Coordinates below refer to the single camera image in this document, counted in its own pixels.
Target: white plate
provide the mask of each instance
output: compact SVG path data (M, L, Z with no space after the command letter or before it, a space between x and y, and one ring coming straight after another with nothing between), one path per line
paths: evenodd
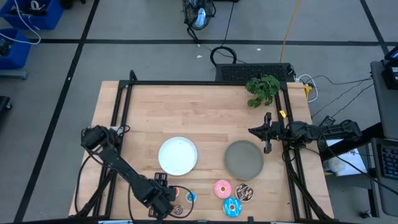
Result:
M190 172L198 159L195 145L187 138L170 138L160 147L159 164L170 175L184 175Z

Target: wooden board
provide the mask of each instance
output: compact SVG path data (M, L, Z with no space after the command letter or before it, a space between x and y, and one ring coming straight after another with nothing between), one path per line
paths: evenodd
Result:
M117 82L103 82L92 125L109 126L117 85ZM294 120L311 123L302 84L289 83L288 86ZM185 186L198 195L187 220L247 220L248 216L253 216L257 221L291 222L294 219L280 142L272 142L272 152L263 155L262 172L246 182L254 189L254 198L243 204L238 218L231 219L224 214L223 200L213 192L213 184L220 179L230 181L234 188L242 183L233 179L224 168L223 156L227 147L237 140L248 140L263 149L264 143L249 134L248 128L260 126L266 112L272 113L273 121L277 120L275 103L250 109L246 104L250 98L252 95L243 86L134 86L127 117L131 130L125 135L121 155L138 173L153 178L155 172L162 172L157 157L164 141L175 136L189 138L198 149L195 168L180 177L169 176L170 185ZM308 147L317 150L314 143ZM308 150L302 150L301 155L307 188L325 213L332 217L320 158ZM97 188L100 169L90 160L83 170L79 208ZM129 219L127 189L127 182L118 176L111 218ZM103 205L107 193L103 196ZM186 202L185 194L186 191L181 190L175 203L181 203L187 211L190 204ZM131 207L135 219L148 219L148 209L132 194Z

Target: blue bin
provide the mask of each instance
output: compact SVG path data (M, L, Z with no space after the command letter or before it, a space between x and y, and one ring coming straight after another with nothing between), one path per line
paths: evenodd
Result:
M53 30L58 21L61 18L63 13L63 9L60 5L60 0L36 0L40 6L43 4L46 5L46 16L30 16L22 15L23 20L28 24L32 29L35 27L40 30ZM19 9L22 10L25 6L30 6L31 0L17 0ZM14 0L7 0L7 2L3 5L0 10L0 17L3 17L5 20L10 23L14 28L20 29L28 29L26 25L21 21L18 15L10 15L10 10L15 6Z
M0 29L0 33L16 40L29 41L19 29ZM0 55L0 69L22 68L25 66L29 50L30 44L13 42L10 53L5 57Z

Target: gray ceramic plate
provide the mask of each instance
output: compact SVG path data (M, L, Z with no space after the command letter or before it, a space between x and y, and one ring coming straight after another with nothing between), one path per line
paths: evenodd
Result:
M229 173L239 180L251 180L262 170L261 150L249 141L236 141L226 150L224 163Z

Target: leafy vegetable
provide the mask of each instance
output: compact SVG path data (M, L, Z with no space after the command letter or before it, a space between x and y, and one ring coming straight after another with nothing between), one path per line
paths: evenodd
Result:
M279 81L272 75L261 75L260 78L252 78L246 83L246 89L257 98L248 101L248 106L257 108L265 100L264 105L272 103L274 96L279 90Z

